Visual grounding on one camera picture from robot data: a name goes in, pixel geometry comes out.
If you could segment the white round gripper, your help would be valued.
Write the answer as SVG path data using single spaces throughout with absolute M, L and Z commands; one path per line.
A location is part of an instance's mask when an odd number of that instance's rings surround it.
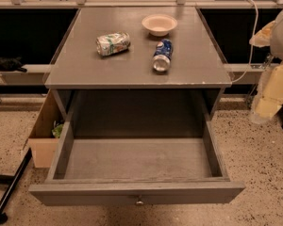
M 283 60 L 283 9 L 274 21 L 263 26 L 252 36 L 249 43 L 256 47 L 271 47 L 274 57 Z M 283 105 L 283 62 L 268 67 L 258 82 L 258 93 L 252 106 L 250 120 L 264 123 L 272 119 Z

